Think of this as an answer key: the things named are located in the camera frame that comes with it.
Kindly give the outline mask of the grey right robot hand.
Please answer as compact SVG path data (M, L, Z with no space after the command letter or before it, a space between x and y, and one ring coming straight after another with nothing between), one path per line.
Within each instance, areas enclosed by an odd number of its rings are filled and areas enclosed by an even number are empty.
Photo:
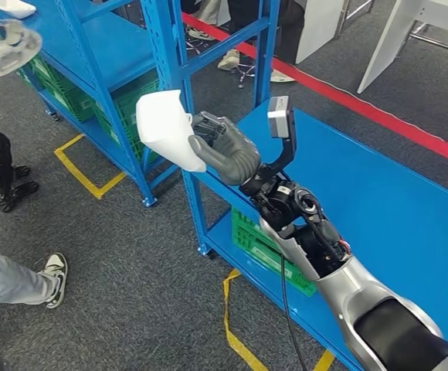
M194 153L213 168L228 186L240 186L254 175L260 154L228 117L201 111L192 117L194 134L188 142Z

